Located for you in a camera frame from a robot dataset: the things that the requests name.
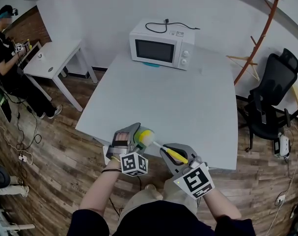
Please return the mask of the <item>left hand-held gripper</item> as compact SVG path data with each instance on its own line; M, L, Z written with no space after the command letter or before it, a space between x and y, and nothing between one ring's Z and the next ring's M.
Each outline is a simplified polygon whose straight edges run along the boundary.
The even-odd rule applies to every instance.
M105 152L105 159L117 159L121 172L131 177L138 177L148 173L148 160L143 156L147 145L140 141L141 134L147 131L139 122L115 132L111 144ZM127 147L115 147L115 136L119 132L129 133Z

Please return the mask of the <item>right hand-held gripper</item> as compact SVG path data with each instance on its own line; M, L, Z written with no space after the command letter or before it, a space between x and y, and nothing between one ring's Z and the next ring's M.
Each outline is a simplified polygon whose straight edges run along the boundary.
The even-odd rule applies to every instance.
M187 159L183 165L174 165L164 149L160 149L160 154L165 161L170 172L173 174L172 181L185 193L197 200L215 188L209 173L209 167L201 157L188 145L170 143L165 144L165 148L175 151L177 154Z

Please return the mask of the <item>person's left hand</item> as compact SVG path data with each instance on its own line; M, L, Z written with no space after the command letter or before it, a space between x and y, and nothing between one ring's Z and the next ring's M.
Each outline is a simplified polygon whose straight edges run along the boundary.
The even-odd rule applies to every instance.
M115 147L127 147L129 140L129 133L119 132L115 136L114 146Z

